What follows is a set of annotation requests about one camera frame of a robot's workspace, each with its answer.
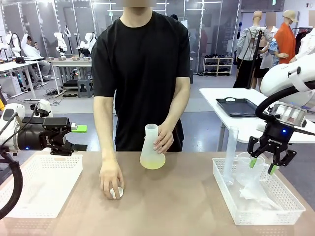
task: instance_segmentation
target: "erlenmeyer flask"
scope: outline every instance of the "erlenmeyer flask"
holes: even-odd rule
[[[146,138],[142,147],[140,163],[144,168],[155,170],[165,164],[165,155],[154,151],[153,142],[158,138],[158,126],[156,124],[147,124],[145,127]]]

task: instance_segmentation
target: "seated person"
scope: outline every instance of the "seated person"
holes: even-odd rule
[[[41,57],[37,43],[32,46],[32,38],[27,33],[23,36],[21,47],[27,57]],[[47,79],[49,75],[52,75],[53,67],[51,63],[41,60],[38,62],[38,64],[41,67],[40,71],[44,79]]]

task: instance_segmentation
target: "black t-shirt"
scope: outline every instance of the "black t-shirt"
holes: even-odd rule
[[[118,117],[117,151],[141,151],[145,126],[161,125],[169,112],[176,77],[189,77],[188,30],[156,12],[138,28],[116,20],[97,39],[92,50],[94,96],[115,97]],[[180,120],[168,151],[181,151]]]

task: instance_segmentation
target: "man in black t-shirt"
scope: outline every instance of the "man in black t-shirt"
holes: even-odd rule
[[[179,120],[189,99],[188,30],[150,7],[124,7],[92,50],[94,119],[102,151],[101,189],[108,198],[124,179],[113,144],[113,97],[118,117],[117,151],[141,151],[145,126],[158,125],[154,149],[181,151]]]

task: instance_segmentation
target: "yellow liquid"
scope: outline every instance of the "yellow liquid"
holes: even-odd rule
[[[142,161],[140,160],[140,164],[149,170],[156,170],[161,168],[165,164],[165,159],[159,161],[159,162],[154,162],[154,161]]]

